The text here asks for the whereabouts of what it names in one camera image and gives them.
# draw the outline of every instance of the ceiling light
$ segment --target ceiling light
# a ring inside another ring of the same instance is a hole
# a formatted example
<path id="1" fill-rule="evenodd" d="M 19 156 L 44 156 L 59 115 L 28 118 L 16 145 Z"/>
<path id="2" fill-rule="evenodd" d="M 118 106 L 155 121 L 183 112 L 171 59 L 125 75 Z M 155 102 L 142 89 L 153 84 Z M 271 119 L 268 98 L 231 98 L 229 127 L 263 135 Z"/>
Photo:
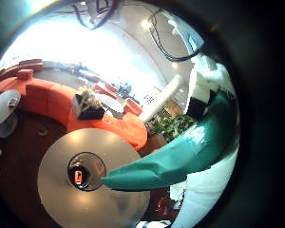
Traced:
<path id="1" fill-rule="evenodd" d="M 141 25 L 143 29 L 149 29 L 151 27 L 151 24 L 146 19 L 142 20 Z"/>
<path id="2" fill-rule="evenodd" d="M 177 64 L 177 63 L 172 63 L 172 68 L 178 68 L 179 67 L 179 65 Z"/>

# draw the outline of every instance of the white table top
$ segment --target white table top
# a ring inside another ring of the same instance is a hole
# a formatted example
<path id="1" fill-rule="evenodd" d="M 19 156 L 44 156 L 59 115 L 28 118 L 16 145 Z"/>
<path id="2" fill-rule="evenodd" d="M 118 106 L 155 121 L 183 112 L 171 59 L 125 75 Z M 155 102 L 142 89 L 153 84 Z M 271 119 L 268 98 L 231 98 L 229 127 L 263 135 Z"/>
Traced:
<path id="1" fill-rule="evenodd" d="M 97 95 L 99 99 L 103 102 L 103 104 L 112 110 L 123 113 L 124 112 L 124 107 L 122 104 L 120 104 L 117 100 L 114 98 L 111 98 L 110 96 L 107 96 L 105 94 L 98 94 Z"/>
<path id="2" fill-rule="evenodd" d="M 86 128 L 66 134 L 48 149 L 38 171 L 39 196 L 50 216 L 65 228 L 124 228 L 140 221 L 150 192 L 114 191 L 104 185 L 85 192 L 70 183 L 67 167 L 82 152 L 100 158 L 106 173 L 141 158 L 112 132 Z"/>
<path id="3" fill-rule="evenodd" d="M 10 99 L 17 99 L 16 105 L 13 107 L 8 107 L 8 102 Z M 19 104 L 21 95 L 17 90 L 11 89 L 3 93 L 0 93 L 0 124 L 4 122 L 8 116 L 13 112 L 13 110 Z"/>

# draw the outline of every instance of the white column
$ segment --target white column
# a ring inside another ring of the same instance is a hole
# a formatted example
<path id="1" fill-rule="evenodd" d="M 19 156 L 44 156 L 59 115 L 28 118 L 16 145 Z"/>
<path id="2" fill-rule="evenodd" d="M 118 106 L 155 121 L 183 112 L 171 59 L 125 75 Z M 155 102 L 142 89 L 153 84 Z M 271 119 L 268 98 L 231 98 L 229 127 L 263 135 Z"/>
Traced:
<path id="1" fill-rule="evenodd" d="M 143 122 L 150 121 L 152 117 L 164 107 L 165 102 L 181 88 L 182 83 L 183 78 L 179 74 L 176 74 L 171 82 L 162 90 L 159 96 L 151 104 L 150 108 L 140 115 L 140 119 Z"/>

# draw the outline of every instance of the round table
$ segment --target round table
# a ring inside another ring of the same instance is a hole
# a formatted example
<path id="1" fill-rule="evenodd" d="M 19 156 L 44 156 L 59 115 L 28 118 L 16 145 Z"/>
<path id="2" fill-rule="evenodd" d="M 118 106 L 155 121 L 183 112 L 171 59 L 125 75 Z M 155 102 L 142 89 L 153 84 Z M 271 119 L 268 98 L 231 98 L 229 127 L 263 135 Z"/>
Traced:
<path id="1" fill-rule="evenodd" d="M 18 117 L 13 113 L 19 104 L 21 95 L 17 90 L 11 89 L 0 93 L 0 137 L 10 135 L 18 123 Z"/>
<path id="2" fill-rule="evenodd" d="M 124 107 L 114 98 L 111 98 L 110 96 L 107 96 L 105 94 L 98 94 L 97 96 L 105 106 L 112 109 L 113 111 L 116 111 L 118 113 L 124 112 Z"/>
<path id="3" fill-rule="evenodd" d="M 148 206 L 150 193 L 114 191 L 99 179 L 139 158 L 133 147 L 114 133 L 96 128 L 70 132 L 56 141 L 41 161 L 37 177 L 41 202 L 64 228 L 135 227 Z M 94 170 L 84 178 L 91 183 L 87 188 L 73 181 L 82 164 Z M 70 175 L 74 167 L 78 169 Z"/>

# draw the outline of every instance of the green plant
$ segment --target green plant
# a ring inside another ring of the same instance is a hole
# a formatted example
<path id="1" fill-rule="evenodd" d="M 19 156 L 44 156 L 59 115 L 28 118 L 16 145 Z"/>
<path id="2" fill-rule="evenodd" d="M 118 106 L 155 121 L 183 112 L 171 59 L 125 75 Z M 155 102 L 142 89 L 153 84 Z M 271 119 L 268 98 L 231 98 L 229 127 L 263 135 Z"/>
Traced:
<path id="1" fill-rule="evenodd" d="M 184 114 L 180 114 L 173 120 L 166 116 L 158 116 L 150 129 L 150 133 L 152 135 L 163 134 L 169 143 L 185 132 L 194 122 L 194 119 Z"/>

